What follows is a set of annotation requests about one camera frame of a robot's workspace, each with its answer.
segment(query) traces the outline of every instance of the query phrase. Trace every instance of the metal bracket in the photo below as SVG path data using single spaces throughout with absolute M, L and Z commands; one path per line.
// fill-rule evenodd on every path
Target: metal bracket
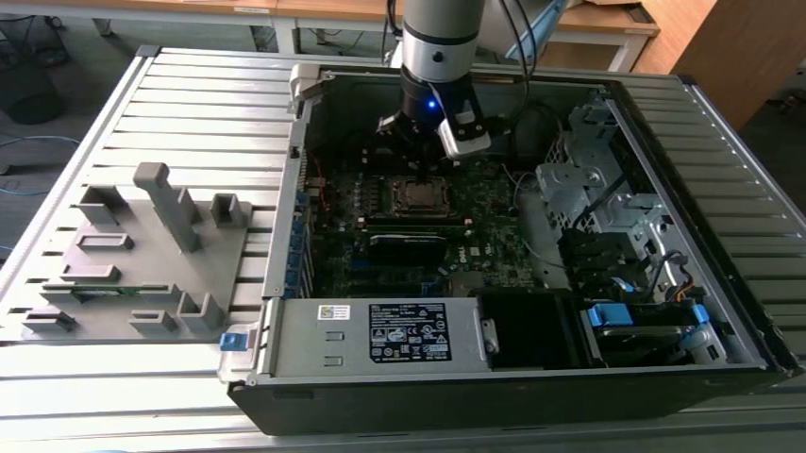
M 301 102 L 310 97 L 310 94 L 306 94 L 306 92 L 320 85 L 322 81 L 320 64 L 296 64 L 289 80 L 292 101 Z

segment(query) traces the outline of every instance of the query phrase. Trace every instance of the floor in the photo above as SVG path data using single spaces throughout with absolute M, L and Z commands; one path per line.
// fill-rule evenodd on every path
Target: floor
M 63 18 L 62 37 L 74 61 L 51 70 L 58 90 L 69 102 L 67 113 L 41 126 L 21 126 L 0 113 L 0 143 L 13 136 L 61 135 L 81 139 L 142 44 L 221 50 L 277 50 L 274 31 L 236 25 L 161 24 L 115 21 L 115 36 L 102 38 L 93 21 Z M 381 33 L 329 32 L 329 45 L 318 45 L 312 30 L 302 30 L 302 50 L 326 55 L 376 57 L 381 55 Z M 492 62 L 492 56 L 484 56 Z M 773 172 L 785 191 L 806 207 L 806 178 L 799 152 L 806 142 L 806 109 L 783 116 L 776 107 L 761 109 L 743 131 L 751 148 Z M 71 158 L 74 146 L 65 142 L 22 142 L 0 148 L 0 163 L 13 165 L 0 176 L 0 189 L 47 191 Z M 0 260 L 10 254 L 26 225 L 31 222 L 45 196 L 13 196 L 0 193 Z

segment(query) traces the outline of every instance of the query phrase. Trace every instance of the blue cable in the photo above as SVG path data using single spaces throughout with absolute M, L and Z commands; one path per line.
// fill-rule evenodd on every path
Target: blue cable
M 9 140 L 7 142 L 0 143 L 0 148 L 5 147 L 5 146 L 9 146 L 10 144 L 25 142 L 27 140 L 62 140 L 65 142 L 73 143 L 75 146 L 81 145 L 81 141 L 79 140 L 71 139 L 70 137 L 59 137 L 58 135 L 34 135 L 33 137 L 17 137 L 13 134 L 7 134 L 7 133 L 3 133 L 3 132 L 0 132 L 0 134 L 9 135 L 10 137 L 14 137 L 13 140 Z M 19 195 L 19 196 L 37 196 L 37 195 L 45 195 L 46 193 L 49 193 L 49 191 L 42 191 L 42 192 L 18 192 L 18 191 L 10 191 L 9 189 L 0 189 L 0 193 L 6 193 L 9 195 Z
M 37 196 L 37 195 L 45 195 L 49 191 L 42 191 L 42 192 L 18 192 L 18 191 L 10 191 L 7 189 L 0 189 L 0 193 L 6 193 L 9 195 L 21 195 L 21 196 Z
M 27 140 L 62 140 L 65 142 L 73 143 L 74 145 L 81 145 L 81 141 L 78 141 L 77 139 L 71 139 L 70 137 L 59 137 L 57 135 L 34 135 L 33 137 L 18 137 L 13 140 L 9 140 L 7 142 L 0 143 L 0 148 L 9 146 L 10 144 L 25 142 Z

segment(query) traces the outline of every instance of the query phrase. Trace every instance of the green circuit board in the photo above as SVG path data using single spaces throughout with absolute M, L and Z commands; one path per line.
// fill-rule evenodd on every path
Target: green circuit board
M 313 242 L 317 297 L 465 296 L 482 286 L 536 285 L 512 204 L 514 184 L 500 163 L 477 162 L 429 176 L 425 193 L 437 186 L 438 196 L 416 200 L 418 206 L 400 203 L 408 184 L 410 192 L 424 194 L 422 180 L 413 176 L 370 175 L 348 167 L 329 176 L 325 195 L 321 187 L 309 191 L 321 203 Z M 322 184 L 318 178 L 309 182 Z M 445 254 L 426 265 L 376 265 L 368 248 L 378 235 L 444 238 Z

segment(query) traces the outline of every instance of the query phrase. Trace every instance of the red wire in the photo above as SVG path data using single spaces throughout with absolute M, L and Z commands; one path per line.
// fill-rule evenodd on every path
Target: red wire
M 314 153 L 312 153 L 310 151 L 308 152 L 308 155 L 314 159 L 314 164 L 317 165 L 317 174 L 320 175 L 320 199 L 324 202 L 324 208 L 325 208 L 325 212 L 330 212 L 330 205 L 328 204 L 328 202 L 325 201 L 325 179 L 324 179 L 324 167 L 320 164 L 320 159 L 317 159 L 317 156 L 314 155 Z

